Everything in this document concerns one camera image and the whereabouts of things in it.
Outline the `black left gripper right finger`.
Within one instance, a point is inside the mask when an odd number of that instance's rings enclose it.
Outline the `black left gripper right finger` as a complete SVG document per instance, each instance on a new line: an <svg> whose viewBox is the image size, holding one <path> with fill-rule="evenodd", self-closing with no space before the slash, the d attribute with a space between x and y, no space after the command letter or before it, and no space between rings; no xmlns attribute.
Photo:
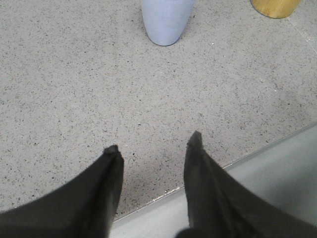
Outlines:
<svg viewBox="0 0 317 238"><path fill-rule="evenodd" d="M189 228L178 238L315 238L317 228L270 205L215 162L195 131L187 143L184 185Z"/></svg>

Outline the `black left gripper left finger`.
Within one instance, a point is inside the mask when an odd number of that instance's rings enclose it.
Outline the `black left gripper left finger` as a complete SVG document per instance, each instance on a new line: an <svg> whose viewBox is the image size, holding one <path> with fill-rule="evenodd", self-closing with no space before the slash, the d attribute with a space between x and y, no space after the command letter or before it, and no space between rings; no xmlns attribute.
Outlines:
<svg viewBox="0 0 317 238"><path fill-rule="evenodd" d="M122 191L116 145L57 190L0 215L2 238L106 238Z"/></svg>

